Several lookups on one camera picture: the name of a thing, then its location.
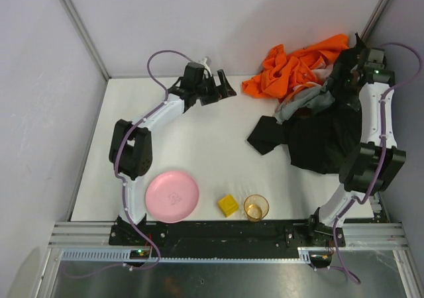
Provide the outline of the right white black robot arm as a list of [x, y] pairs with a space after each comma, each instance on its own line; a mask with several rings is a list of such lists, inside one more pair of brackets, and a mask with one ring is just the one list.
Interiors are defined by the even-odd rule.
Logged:
[[341, 167], [339, 187], [308, 220], [307, 241], [312, 246], [341, 244], [349, 210], [385, 191], [406, 160], [406, 153], [398, 149], [392, 126], [395, 74], [386, 67], [384, 49], [365, 50], [352, 73], [358, 76], [360, 142]]

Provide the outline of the grey light blue cloth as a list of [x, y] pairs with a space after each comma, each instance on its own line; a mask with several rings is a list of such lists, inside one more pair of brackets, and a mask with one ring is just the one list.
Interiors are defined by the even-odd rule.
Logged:
[[274, 118], [282, 124], [288, 121], [299, 109], [309, 109], [314, 115], [327, 108], [335, 102], [333, 95], [318, 83], [304, 83], [294, 87], [290, 93], [278, 105]]

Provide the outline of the black cloth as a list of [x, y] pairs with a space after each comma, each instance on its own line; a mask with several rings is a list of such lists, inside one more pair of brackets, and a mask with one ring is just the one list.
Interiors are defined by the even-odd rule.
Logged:
[[[351, 48], [366, 48], [359, 37]], [[342, 51], [335, 63], [319, 70], [322, 86], [335, 98], [327, 109], [312, 114], [299, 109], [288, 121], [278, 123], [272, 116], [260, 117], [247, 142], [261, 155], [277, 146], [288, 148], [291, 165], [319, 174], [336, 174], [347, 155], [360, 142], [361, 112], [341, 101], [343, 63], [347, 55]]]

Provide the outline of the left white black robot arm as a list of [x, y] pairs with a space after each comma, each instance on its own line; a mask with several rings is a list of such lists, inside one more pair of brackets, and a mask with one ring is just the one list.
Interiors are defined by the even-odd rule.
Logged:
[[214, 104], [237, 93], [223, 70], [217, 71], [219, 83], [206, 64], [189, 62], [172, 86], [165, 88], [164, 99], [136, 121], [115, 123], [109, 161], [115, 177], [122, 182], [120, 218], [137, 225], [143, 220], [141, 197], [137, 191], [153, 161], [152, 134], [186, 113], [197, 102]]

